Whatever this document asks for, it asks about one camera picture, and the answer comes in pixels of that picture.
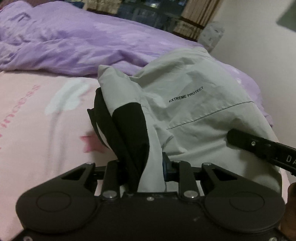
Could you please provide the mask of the person's right hand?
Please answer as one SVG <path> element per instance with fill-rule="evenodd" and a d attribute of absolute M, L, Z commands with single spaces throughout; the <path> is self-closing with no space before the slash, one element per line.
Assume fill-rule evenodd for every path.
<path fill-rule="evenodd" d="M 295 240 L 296 233 L 296 195 L 295 183 L 288 188 L 287 204 L 285 206 L 285 214 L 280 224 L 280 230 L 290 240 Z"/>

